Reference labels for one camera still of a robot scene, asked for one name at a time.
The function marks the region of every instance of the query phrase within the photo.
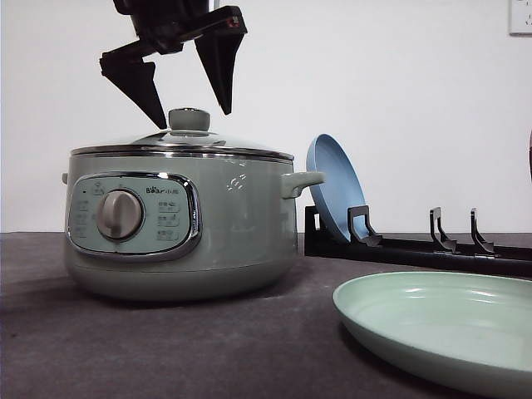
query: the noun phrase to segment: pot base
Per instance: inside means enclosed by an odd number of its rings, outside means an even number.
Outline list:
[[[67,263],[72,278],[84,289],[131,301],[194,301],[226,297],[261,288],[282,277],[294,259],[235,268],[176,272],[124,272]]]

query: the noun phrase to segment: pot handle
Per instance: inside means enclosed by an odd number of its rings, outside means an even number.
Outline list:
[[[325,181],[323,172],[297,172],[281,175],[281,196],[284,199],[297,198],[305,187]]]

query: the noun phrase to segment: wall outlet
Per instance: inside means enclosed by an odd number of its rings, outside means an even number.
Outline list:
[[[532,36],[532,0],[510,0],[510,35]]]

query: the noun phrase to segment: control panel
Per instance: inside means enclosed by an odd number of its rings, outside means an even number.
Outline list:
[[[88,252],[153,254],[177,249],[199,233],[194,186],[166,173],[81,177],[72,189],[71,241]]]

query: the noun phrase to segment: white wall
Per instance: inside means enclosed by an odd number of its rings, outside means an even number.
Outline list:
[[[295,154],[334,135],[381,231],[532,231],[532,38],[509,37],[506,0],[234,1],[249,34],[223,116],[193,43],[153,57],[163,107]],[[2,2],[2,231],[62,229],[69,150],[155,126],[100,75],[134,40],[111,0]],[[308,193],[298,200],[300,228]]]

